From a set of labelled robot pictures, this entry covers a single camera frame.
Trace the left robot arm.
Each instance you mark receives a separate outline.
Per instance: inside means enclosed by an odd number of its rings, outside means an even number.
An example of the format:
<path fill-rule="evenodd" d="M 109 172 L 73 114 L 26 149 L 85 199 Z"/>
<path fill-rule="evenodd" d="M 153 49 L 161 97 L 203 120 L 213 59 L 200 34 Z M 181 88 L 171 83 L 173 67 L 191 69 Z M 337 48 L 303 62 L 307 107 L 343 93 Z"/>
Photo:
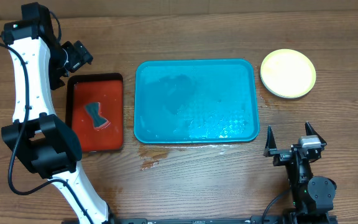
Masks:
<path fill-rule="evenodd" d="M 53 32 L 52 13 L 37 2 L 21 7 L 22 19 L 5 24 L 3 45 L 12 58 L 16 102 L 12 124 L 1 129 L 12 151 L 8 184 L 18 159 L 33 174 L 53 184 L 66 198 L 78 223 L 112 223 L 109 205 L 96 193 L 81 164 L 79 139 L 55 113 L 51 92 L 64 86 L 62 77 L 91 63 L 92 55 L 80 41 L 60 43 Z"/>

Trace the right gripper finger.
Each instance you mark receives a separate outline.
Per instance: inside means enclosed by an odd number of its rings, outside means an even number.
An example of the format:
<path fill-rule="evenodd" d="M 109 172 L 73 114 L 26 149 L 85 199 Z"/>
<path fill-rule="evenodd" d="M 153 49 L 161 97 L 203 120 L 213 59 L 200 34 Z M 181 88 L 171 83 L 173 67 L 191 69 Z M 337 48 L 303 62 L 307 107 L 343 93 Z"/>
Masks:
<path fill-rule="evenodd" d="M 267 128 L 267 140 L 265 144 L 264 155 L 271 156 L 272 152 L 276 150 L 277 150 L 277 145 L 275 143 L 272 127 L 271 125 L 269 125 Z"/>
<path fill-rule="evenodd" d="M 316 136 L 322 146 L 327 146 L 327 142 L 314 130 L 310 122 L 305 123 L 305 131 L 307 136 Z"/>

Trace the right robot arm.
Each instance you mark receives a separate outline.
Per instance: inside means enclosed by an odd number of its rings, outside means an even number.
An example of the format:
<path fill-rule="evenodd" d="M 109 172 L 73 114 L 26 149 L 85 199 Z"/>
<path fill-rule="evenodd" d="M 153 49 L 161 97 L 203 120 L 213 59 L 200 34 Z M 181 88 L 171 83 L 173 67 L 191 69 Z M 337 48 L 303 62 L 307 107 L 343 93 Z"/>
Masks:
<path fill-rule="evenodd" d="M 315 176 L 310 164 L 321 158 L 327 142 L 305 123 L 306 135 L 288 149 L 278 149 L 272 127 L 267 128 L 265 157 L 273 158 L 274 166 L 285 166 L 290 188 L 274 198 L 265 209 L 261 223 L 267 220 L 277 223 L 315 223 L 334 224 L 337 217 L 330 215 L 334 208 L 333 200 L 337 185 L 335 181 L 323 176 Z M 280 217 L 267 217 L 273 204 L 287 193 L 291 193 L 294 209 L 287 209 Z"/>

